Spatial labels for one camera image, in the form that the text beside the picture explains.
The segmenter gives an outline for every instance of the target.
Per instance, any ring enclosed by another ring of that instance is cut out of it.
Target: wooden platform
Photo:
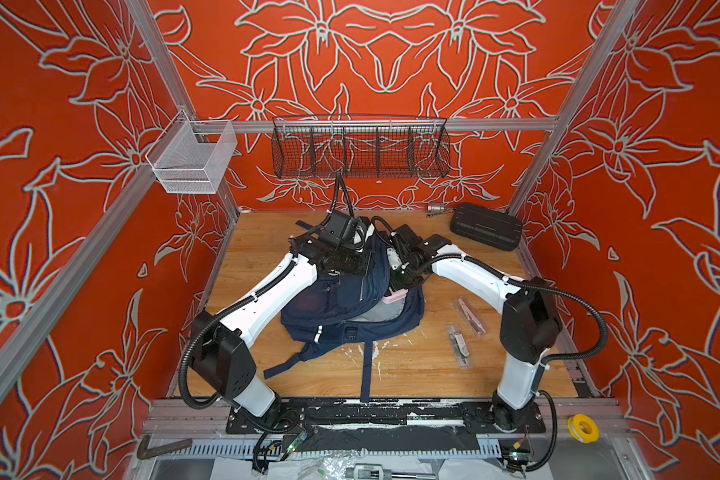
[[[451,238],[470,255],[507,272],[523,276],[515,253],[503,252],[452,234],[448,229],[450,215],[427,218],[421,212],[374,212],[394,228],[410,225],[422,237],[440,234]],[[296,220],[315,224],[325,213],[288,212],[253,213],[240,218],[219,278],[208,304],[209,312],[218,312],[235,302],[268,274],[288,251],[289,235],[303,229]],[[451,305],[453,298],[465,296],[479,310],[488,334],[477,338]],[[439,276],[424,284],[427,309],[422,324],[403,336],[378,342],[374,359],[372,396],[447,396],[486,397],[496,389],[504,368],[505,351],[499,338],[501,317],[460,285]],[[467,337],[474,367],[459,369],[451,343],[445,333],[449,322],[460,325]],[[251,348],[259,366],[258,374],[277,365],[302,348],[280,324],[279,316],[264,329]],[[362,345],[344,345],[319,359],[299,363],[288,372],[267,380],[282,396],[359,396],[362,376]],[[196,395],[213,393],[211,387],[190,370],[190,390]],[[567,370],[560,362],[544,374],[541,388],[553,396],[576,397]]]

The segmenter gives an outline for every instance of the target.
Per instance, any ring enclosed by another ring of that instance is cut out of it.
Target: red wall
[[[613,2],[150,0],[202,118],[379,113],[554,116]],[[359,180],[367,208],[430,201],[505,206],[542,132],[456,134],[454,170],[431,180]],[[272,176],[269,138],[240,135],[227,181],[258,210],[330,203],[331,182]]]
[[[0,346],[175,112],[122,2],[0,2]],[[0,478],[121,476],[228,225],[151,187],[0,407]]]
[[[606,312],[587,365],[657,477],[720,478],[720,2],[640,7],[525,219],[542,274]]]

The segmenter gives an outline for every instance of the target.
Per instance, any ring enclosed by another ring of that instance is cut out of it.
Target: yellow tape roll
[[[600,429],[594,420],[581,413],[568,418],[568,430],[582,443],[596,442],[600,438]]]

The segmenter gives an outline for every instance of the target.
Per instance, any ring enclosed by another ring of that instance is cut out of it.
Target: basket divider
[[[315,129],[309,128],[309,165],[312,170],[312,176],[317,175],[317,155],[315,153]]]
[[[411,173],[414,173],[416,171],[416,164],[414,163],[414,142],[413,142],[413,130],[408,127],[408,169],[411,171]]]
[[[378,127],[376,127],[376,175],[382,176],[382,142],[378,138]]]
[[[280,150],[280,161],[276,162],[275,167],[275,176],[278,178],[282,178],[282,168],[286,164],[286,154],[282,151],[282,144],[280,143],[280,132],[278,132],[277,124],[275,124],[275,140],[277,140],[277,148]]]
[[[440,170],[440,174],[443,174],[442,168],[440,168],[440,143],[443,141],[443,132],[445,132],[445,122],[443,122],[442,126],[440,127],[440,135],[438,135],[438,144],[434,148],[434,155],[432,156],[432,160],[437,164],[438,170]]]
[[[344,170],[342,173],[346,175],[349,173],[349,163],[347,157],[347,129],[345,127],[342,127],[342,148],[344,149]]]

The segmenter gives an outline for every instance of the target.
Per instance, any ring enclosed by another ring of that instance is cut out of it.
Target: wire mesh basket
[[[370,114],[275,117],[278,178],[437,178],[451,171],[444,118]]]
[[[169,194],[213,194],[224,178],[237,136],[227,121],[217,142],[206,143],[183,112],[163,131],[146,155],[158,181]]]

